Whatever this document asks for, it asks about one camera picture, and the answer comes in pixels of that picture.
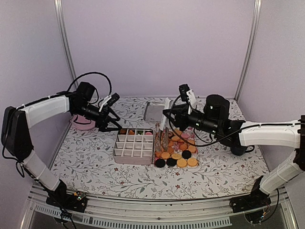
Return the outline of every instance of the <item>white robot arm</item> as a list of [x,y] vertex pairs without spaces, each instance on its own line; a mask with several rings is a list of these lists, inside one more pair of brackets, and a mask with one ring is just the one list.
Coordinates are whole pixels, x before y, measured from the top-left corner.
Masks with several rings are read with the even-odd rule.
[[[191,126],[197,130],[205,131],[214,135],[216,142],[228,146],[235,155],[242,155],[248,146],[271,145],[288,146],[293,148],[293,152],[283,163],[270,173],[261,176],[255,181],[251,194],[243,198],[232,198],[233,211],[245,211],[258,208],[270,202],[269,194],[278,187],[288,182],[295,176],[305,171],[305,115],[300,120],[283,123],[253,123],[243,120],[230,120],[230,103],[220,95],[209,95],[203,112],[196,110],[192,105],[193,91],[187,84],[179,87],[180,98],[185,104],[175,105],[174,101],[171,109],[163,110],[163,114],[174,126],[181,131]],[[205,147],[215,142],[205,145],[194,145]]]
[[8,107],[4,113],[1,133],[3,156],[6,148],[14,157],[4,157],[16,160],[48,192],[47,203],[61,209],[84,212],[87,199],[81,192],[75,195],[67,194],[64,182],[55,177],[35,153],[29,129],[50,117],[70,112],[72,115],[82,115],[95,121],[99,131],[120,130],[122,127],[117,123],[120,118],[111,109],[111,106],[120,98],[119,95],[117,93],[109,95],[107,100],[104,100],[103,106],[98,108],[89,103],[94,90],[95,87],[91,84],[81,82],[75,92],[62,92],[19,108]]

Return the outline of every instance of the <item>white backdrop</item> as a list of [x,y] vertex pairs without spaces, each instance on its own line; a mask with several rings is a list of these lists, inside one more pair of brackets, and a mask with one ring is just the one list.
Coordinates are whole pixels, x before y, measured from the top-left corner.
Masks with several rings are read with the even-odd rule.
[[[248,120],[282,122],[305,115],[305,1],[263,1],[248,75],[239,105]],[[264,146],[270,169],[291,148]],[[305,174],[286,184],[298,226],[305,228]]]
[[[0,121],[8,106],[20,106],[67,89],[71,77],[61,46],[54,2],[0,1]],[[30,130],[34,149],[48,165],[69,114]],[[22,178],[12,160],[0,159],[0,228],[17,229],[33,180]]]
[[[77,75],[107,74],[120,96],[234,97],[249,40],[254,0],[65,0]],[[100,76],[88,81],[106,95]]]

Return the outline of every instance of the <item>black disc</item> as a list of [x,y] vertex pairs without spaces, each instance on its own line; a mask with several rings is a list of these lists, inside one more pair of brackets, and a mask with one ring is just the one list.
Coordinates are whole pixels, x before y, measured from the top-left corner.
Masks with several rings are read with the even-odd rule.
[[168,165],[168,167],[174,167],[177,164],[177,160],[173,158],[168,158],[166,160],[166,164]]
[[159,158],[154,163],[158,168],[163,168],[165,166],[165,161],[162,158]]
[[192,153],[191,153],[189,150],[184,150],[184,151],[182,152],[182,157],[183,157],[184,159],[189,159],[189,158],[192,157]]

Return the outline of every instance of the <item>table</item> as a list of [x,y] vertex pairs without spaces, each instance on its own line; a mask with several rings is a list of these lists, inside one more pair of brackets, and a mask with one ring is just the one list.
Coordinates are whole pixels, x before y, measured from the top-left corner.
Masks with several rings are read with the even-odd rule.
[[[113,105],[124,128],[154,128],[143,119],[148,102],[165,98],[120,98]],[[203,110],[205,99],[197,108]],[[244,119],[235,100],[230,100],[230,119]],[[197,132],[205,139],[207,134]],[[71,127],[51,167],[68,189],[91,194],[143,199],[217,198],[251,191],[259,176],[268,172],[258,147],[234,156],[220,144],[199,148],[199,166],[192,169],[156,168],[154,165],[121,165],[112,152],[117,132],[101,133],[95,128],[80,131]]]

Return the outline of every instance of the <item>black cable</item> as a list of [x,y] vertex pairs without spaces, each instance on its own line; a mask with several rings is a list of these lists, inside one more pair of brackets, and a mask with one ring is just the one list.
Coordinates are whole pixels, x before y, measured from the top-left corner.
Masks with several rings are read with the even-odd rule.
[[191,110],[194,111],[195,113],[201,114],[200,111],[197,111],[196,109],[194,109],[191,105],[191,103],[188,102],[188,105],[190,106]]
[[246,150],[245,153],[251,153],[255,150],[255,146],[249,146],[252,147],[252,149]]
[[43,189],[48,193],[49,197],[52,198],[59,206],[59,209],[61,210],[61,221],[62,221],[62,225],[66,228],[66,229],[69,229],[66,227],[66,225],[64,225],[65,223],[63,223],[63,216],[69,218],[71,220],[71,223],[74,227],[74,229],[76,229],[76,225],[72,219],[72,214],[69,213],[67,211],[67,209],[65,209],[57,200],[56,198],[53,196],[53,193],[50,192],[39,180],[38,180],[38,183],[43,187]]
[[92,102],[92,103],[89,103],[89,104],[91,104],[91,105],[93,105],[93,104],[96,104],[97,102],[98,102],[98,100],[99,100],[99,92],[97,91],[97,89],[96,89],[96,87],[94,87],[94,89],[95,89],[95,91],[96,91],[96,94],[97,94],[97,98],[96,98],[96,101],[94,101],[94,102]]
[[17,172],[20,174],[20,176],[22,178],[25,178],[23,167],[22,167],[22,165],[18,161],[16,161],[15,167],[17,169]]
[[203,141],[203,142],[205,142],[205,143],[211,143],[211,142],[213,141],[212,135],[211,135],[211,134],[209,135],[211,141],[210,141],[210,142],[207,142],[207,141],[204,141],[203,139],[201,139],[201,138],[197,135],[197,133],[195,132],[195,128],[193,129],[193,132],[194,132],[194,134],[196,135],[196,137],[197,137],[200,141]]
[[[178,100],[180,97],[181,97],[181,95],[179,95],[179,96],[174,100],[174,102],[173,102],[173,104],[172,104],[172,107],[171,107],[171,109],[170,109],[170,114],[169,114],[170,117],[172,116],[173,107],[174,107],[175,103],[177,102],[177,100]],[[218,140],[216,140],[216,141],[214,141],[214,142],[210,142],[210,143],[207,143],[207,144],[205,144],[205,145],[196,145],[196,144],[193,144],[193,143],[188,142],[187,140],[185,140],[184,138],[182,138],[179,134],[177,134],[177,132],[174,130],[174,128],[173,128],[173,126],[172,126],[171,120],[169,119],[169,125],[170,125],[171,130],[172,130],[181,140],[183,140],[183,141],[186,142],[187,144],[189,144],[189,145],[191,145],[191,146],[195,146],[195,147],[206,147],[206,146],[211,146],[211,145],[213,145],[213,144],[215,144],[215,143],[217,143],[217,142],[220,142],[220,141],[226,139],[227,137],[230,137],[230,136],[232,136],[232,135],[234,135],[234,134],[236,134],[236,133],[238,133],[238,132],[241,132],[242,130],[245,130],[245,129],[248,129],[248,128],[252,128],[252,127],[266,126],[266,125],[284,125],[284,126],[290,126],[290,125],[302,125],[302,124],[303,124],[303,123],[296,123],[296,124],[292,124],[292,123],[285,123],[285,124],[284,124],[284,123],[278,123],[278,124],[276,124],[276,123],[271,123],[271,124],[269,124],[269,123],[266,123],[266,124],[249,125],[249,126],[245,126],[245,127],[243,127],[243,128],[240,128],[240,129],[238,129],[238,130],[236,130],[236,131],[234,131],[234,132],[232,132],[232,133],[230,133],[230,134],[228,134],[228,135],[226,135],[226,136],[224,136],[224,137],[222,137],[222,138],[220,138],[220,139],[218,139]]]
[[271,215],[270,215],[268,218],[263,219],[263,220],[261,221],[262,223],[263,223],[263,222],[266,222],[267,220],[269,220],[269,219],[274,215],[274,213],[275,213],[275,211],[276,211],[276,209],[277,209],[278,203],[279,203],[279,201],[280,201],[280,192],[278,191],[278,188],[276,189],[276,191],[277,191],[277,202],[276,202],[275,209],[274,209],[274,211],[271,213]]
[[108,84],[109,84],[109,95],[111,95],[111,92],[112,92],[112,85],[111,85],[110,79],[108,78],[107,75],[105,75],[105,74],[103,74],[103,73],[99,73],[99,72],[89,72],[89,73],[84,73],[84,74],[78,76],[75,80],[72,81],[72,83],[71,83],[70,86],[68,87],[67,92],[71,89],[71,87],[73,86],[73,84],[74,84],[78,79],[80,79],[80,78],[82,78],[82,77],[84,77],[84,76],[86,76],[86,75],[90,75],[90,74],[98,74],[98,75],[104,76],[104,77],[107,79],[107,81],[108,81]]
[[5,139],[5,141],[4,141],[3,148],[2,148],[2,157],[3,157],[4,159],[15,160],[15,161],[19,162],[18,159],[14,158],[14,157],[9,157],[9,156],[5,156],[5,155],[4,155],[4,152],[5,152],[5,145],[6,145],[6,139]]
[[98,107],[101,107],[100,103],[103,102],[103,101],[104,101],[104,99],[101,99],[101,100],[97,103],[97,106],[98,106]]

